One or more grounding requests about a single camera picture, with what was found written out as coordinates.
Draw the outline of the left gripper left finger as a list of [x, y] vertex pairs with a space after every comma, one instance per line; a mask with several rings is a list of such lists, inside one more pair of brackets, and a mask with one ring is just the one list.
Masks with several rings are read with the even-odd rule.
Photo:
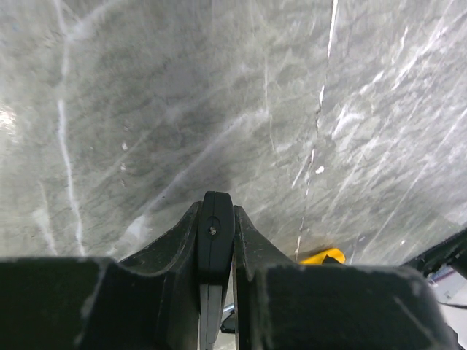
[[194, 203], [167, 233], [122, 261], [1, 260], [3, 349], [195, 349]]

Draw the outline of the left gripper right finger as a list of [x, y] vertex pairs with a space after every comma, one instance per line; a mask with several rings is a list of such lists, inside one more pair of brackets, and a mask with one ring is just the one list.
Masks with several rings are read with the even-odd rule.
[[431, 273], [407, 266], [299, 265], [236, 206], [238, 349], [456, 349]]

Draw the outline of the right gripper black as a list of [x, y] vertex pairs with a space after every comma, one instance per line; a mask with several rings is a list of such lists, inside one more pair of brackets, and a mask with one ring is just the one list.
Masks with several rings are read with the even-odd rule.
[[466, 229], [404, 262], [402, 266], [421, 273], [435, 273], [445, 265], [452, 265], [466, 254]]

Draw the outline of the yellow handled screwdriver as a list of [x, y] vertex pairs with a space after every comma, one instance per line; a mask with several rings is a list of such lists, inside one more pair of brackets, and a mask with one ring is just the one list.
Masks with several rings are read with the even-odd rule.
[[300, 265], [322, 265], [325, 263], [344, 264], [345, 262], [346, 257], [341, 250], [337, 248], [329, 248], [301, 259], [298, 263]]

